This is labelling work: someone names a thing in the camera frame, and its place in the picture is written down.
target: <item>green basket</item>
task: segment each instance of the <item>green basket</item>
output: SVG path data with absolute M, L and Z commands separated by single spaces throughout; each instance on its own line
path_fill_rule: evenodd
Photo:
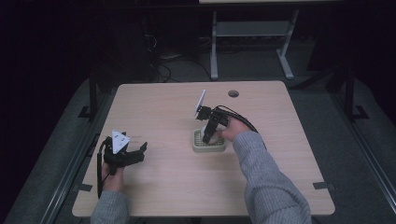
M 224 151 L 226 147 L 226 141 L 222 137 L 214 144 L 207 144 L 202 141 L 200 129 L 196 129 L 192 132 L 192 149 L 194 152 L 220 152 Z

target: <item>wooden table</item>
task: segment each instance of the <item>wooden table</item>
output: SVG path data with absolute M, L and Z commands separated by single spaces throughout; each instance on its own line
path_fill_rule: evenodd
M 327 189 L 315 189 L 322 175 L 285 85 L 280 81 L 201 82 L 121 85 L 110 108 L 94 155 L 116 129 L 127 132 L 128 150 L 148 142 L 143 162 L 125 169 L 125 193 L 135 217 L 247 216 L 243 177 L 233 146 L 224 152 L 195 153 L 192 131 L 206 125 L 194 107 L 226 105 L 248 118 L 262 135 L 280 170 L 308 200 L 313 215 L 329 215 L 334 205 Z M 228 91 L 239 91 L 232 98 Z M 88 217 L 97 199 L 93 156 L 73 207 Z

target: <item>person's left hand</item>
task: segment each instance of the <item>person's left hand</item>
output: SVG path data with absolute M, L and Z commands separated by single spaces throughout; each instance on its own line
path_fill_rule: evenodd
M 124 186 L 123 171 L 124 167 L 118 168 L 114 175 L 108 175 L 110 173 L 110 166 L 104 162 L 102 165 L 102 181 L 104 181 L 103 190 L 121 192 Z

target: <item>dark background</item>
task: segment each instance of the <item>dark background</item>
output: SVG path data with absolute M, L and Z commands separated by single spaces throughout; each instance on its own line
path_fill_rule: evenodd
M 349 64 L 396 123 L 394 9 L 386 3 L 366 1 L 347 3 L 332 11 L 302 10 L 293 38 L 313 36 L 318 40 L 309 69 L 322 70 L 336 62 Z M 137 23 L 142 15 L 150 18 L 143 29 Z M 122 82 L 149 82 L 153 79 L 149 64 L 155 62 L 155 55 L 147 54 L 146 42 L 139 36 L 149 30 L 158 36 L 160 49 L 187 46 L 186 50 L 191 50 L 195 37 L 210 34 L 210 21 L 211 13 L 207 11 L 152 16 L 109 12 L 94 2 L 0 2 L 4 194 L 0 221 L 7 216 L 82 81 L 95 74 L 102 91 Z M 125 31 L 129 37 L 122 33 L 126 27 L 134 27 L 127 30 L 129 33 Z M 140 56 L 131 56 L 129 49 Z

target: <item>gray sweater sleeve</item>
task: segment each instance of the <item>gray sweater sleeve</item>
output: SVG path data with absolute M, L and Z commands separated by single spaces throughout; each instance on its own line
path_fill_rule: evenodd
M 308 202 L 279 171 L 258 133 L 238 134 L 233 149 L 247 179 L 245 200 L 254 224 L 311 223 Z
M 91 216 L 91 223 L 128 223 L 129 199 L 116 191 L 103 191 Z

